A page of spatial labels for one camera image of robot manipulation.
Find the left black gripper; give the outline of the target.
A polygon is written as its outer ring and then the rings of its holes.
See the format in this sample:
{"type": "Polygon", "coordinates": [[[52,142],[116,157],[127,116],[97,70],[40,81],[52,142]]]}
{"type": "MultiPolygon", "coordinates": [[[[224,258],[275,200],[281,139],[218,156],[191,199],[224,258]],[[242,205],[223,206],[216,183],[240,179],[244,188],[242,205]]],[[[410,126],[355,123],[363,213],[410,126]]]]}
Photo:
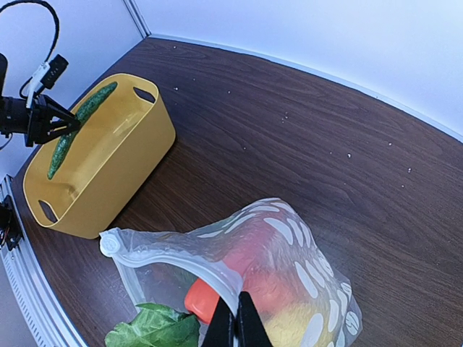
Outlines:
{"type": "Polygon", "coordinates": [[[77,117],[47,95],[39,95],[33,101],[28,115],[27,147],[46,144],[80,129],[77,117]]]}

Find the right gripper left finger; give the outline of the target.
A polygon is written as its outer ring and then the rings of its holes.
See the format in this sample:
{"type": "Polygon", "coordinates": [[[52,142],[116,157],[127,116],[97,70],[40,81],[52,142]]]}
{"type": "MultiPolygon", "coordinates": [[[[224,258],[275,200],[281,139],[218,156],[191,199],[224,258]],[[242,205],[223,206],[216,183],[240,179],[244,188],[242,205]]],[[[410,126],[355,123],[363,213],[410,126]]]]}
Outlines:
{"type": "Polygon", "coordinates": [[[223,299],[219,299],[202,347],[232,347],[234,345],[234,316],[223,299]]]}

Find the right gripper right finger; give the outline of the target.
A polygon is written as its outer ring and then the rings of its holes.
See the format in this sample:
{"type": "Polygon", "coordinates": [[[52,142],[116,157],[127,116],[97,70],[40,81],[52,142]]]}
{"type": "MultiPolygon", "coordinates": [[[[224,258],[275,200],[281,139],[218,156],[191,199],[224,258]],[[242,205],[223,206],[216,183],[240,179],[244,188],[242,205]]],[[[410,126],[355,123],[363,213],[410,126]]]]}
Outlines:
{"type": "Polygon", "coordinates": [[[242,347],[272,347],[251,295],[239,294],[237,310],[237,340],[242,347]]]}

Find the orange toy carrot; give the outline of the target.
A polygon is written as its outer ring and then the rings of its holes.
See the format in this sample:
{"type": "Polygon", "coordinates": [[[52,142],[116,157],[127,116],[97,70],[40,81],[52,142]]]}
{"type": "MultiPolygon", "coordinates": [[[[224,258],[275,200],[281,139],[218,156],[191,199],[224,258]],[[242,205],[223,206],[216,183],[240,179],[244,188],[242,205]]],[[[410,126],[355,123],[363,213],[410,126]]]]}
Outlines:
{"type": "Polygon", "coordinates": [[[213,319],[220,296],[204,280],[197,279],[184,298],[185,308],[209,325],[213,319]]]}

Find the yellow toy pepper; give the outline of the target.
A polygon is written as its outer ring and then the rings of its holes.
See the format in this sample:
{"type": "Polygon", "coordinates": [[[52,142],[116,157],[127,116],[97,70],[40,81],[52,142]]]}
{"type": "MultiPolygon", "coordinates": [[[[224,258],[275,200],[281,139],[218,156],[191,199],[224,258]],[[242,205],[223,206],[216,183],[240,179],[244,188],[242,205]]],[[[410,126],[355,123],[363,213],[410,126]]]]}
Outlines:
{"type": "Polygon", "coordinates": [[[277,275],[255,274],[243,289],[252,297],[273,346],[320,346],[327,340],[324,311],[277,275]]]}

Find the green toy lettuce leaf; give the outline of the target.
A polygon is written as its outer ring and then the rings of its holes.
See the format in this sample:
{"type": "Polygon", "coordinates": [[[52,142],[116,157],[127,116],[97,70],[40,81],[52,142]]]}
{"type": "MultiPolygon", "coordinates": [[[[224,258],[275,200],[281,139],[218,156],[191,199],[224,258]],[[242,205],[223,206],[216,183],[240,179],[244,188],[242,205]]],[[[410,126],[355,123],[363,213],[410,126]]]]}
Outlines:
{"type": "Polygon", "coordinates": [[[171,307],[144,303],[133,321],[120,322],[105,337],[106,346],[197,346],[197,317],[171,307]]]}

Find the orange toy pumpkin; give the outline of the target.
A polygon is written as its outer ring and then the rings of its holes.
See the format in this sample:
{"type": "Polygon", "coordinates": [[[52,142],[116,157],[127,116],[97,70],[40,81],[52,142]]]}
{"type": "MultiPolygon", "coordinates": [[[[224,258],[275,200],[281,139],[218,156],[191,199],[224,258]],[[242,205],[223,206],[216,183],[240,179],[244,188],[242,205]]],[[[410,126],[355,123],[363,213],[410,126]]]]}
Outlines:
{"type": "Polygon", "coordinates": [[[279,248],[288,245],[285,237],[264,220],[244,224],[233,236],[235,239],[232,239],[231,248],[222,261],[243,280],[255,272],[255,267],[271,264],[270,258],[279,248]]]}

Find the polka dot zip bag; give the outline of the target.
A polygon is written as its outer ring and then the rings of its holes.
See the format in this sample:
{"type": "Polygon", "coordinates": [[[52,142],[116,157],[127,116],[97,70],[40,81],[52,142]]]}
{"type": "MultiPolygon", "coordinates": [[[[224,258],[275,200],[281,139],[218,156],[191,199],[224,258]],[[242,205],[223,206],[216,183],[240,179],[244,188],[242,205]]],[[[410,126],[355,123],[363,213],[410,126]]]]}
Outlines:
{"type": "Polygon", "coordinates": [[[350,346],[362,329],[349,280],[277,198],[185,234],[113,228],[100,249],[137,309],[107,346],[350,346]]]}

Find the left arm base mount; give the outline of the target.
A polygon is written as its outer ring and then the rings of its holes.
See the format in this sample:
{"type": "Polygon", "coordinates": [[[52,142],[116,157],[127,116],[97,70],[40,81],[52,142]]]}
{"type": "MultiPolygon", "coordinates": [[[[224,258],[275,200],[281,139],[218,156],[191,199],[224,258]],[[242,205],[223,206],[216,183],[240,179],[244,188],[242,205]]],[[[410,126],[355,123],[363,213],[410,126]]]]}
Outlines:
{"type": "Polygon", "coordinates": [[[23,232],[14,210],[12,197],[7,195],[1,201],[1,248],[6,247],[12,251],[22,239],[23,232]]]}

